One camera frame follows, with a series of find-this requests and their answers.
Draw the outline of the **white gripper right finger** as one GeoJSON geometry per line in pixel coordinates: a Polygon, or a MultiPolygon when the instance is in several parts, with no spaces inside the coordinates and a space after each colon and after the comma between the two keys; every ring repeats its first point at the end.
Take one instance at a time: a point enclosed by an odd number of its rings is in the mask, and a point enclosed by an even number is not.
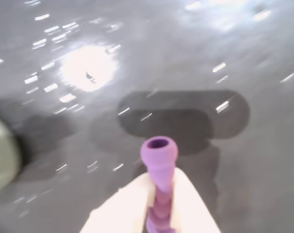
{"type": "Polygon", "coordinates": [[[174,170],[172,228],[177,233],[219,233],[214,218],[184,171],[174,170]]]}

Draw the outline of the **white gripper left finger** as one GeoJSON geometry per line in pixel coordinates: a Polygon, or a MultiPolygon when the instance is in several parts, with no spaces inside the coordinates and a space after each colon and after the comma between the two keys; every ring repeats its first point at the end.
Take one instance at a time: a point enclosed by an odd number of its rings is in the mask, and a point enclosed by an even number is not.
{"type": "Polygon", "coordinates": [[[119,189],[100,207],[91,211],[80,233],[141,233],[156,186],[148,173],[119,189]]]}

